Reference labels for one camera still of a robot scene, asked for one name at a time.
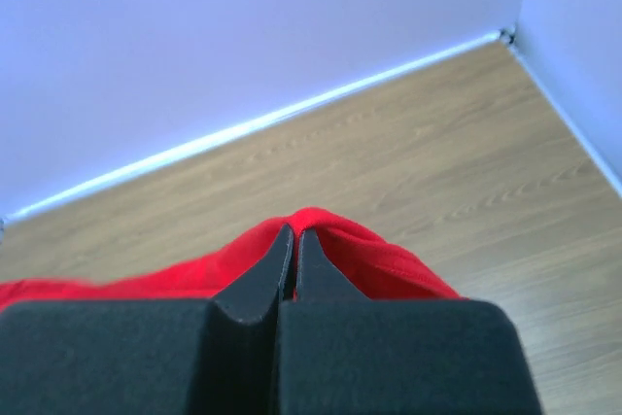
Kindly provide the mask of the red t-shirt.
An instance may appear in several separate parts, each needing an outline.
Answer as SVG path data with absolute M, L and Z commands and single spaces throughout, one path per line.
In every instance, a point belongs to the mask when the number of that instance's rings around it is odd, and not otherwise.
M 284 226 L 293 230 L 296 243 L 304 232 L 315 230 L 328 259 L 370 298 L 458 297 L 411 252 L 347 218 L 306 207 L 264 220 L 215 252 L 156 272 L 104 284 L 40 278 L 5 282 L 1 306 L 32 300 L 211 298 L 254 266 Z

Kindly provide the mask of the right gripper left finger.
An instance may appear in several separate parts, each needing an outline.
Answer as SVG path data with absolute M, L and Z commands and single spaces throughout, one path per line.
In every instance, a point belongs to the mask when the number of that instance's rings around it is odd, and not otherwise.
M 30 301 L 1 315 L 5 414 L 265 414 L 294 234 L 211 299 Z

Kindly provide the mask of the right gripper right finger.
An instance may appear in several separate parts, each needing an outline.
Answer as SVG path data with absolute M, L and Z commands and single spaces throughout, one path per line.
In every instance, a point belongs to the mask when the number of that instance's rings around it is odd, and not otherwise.
M 298 249 L 296 299 L 279 310 L 282 414 L 538 414 L 517 330 L 469 299 L 373 300 L 328 259 Z

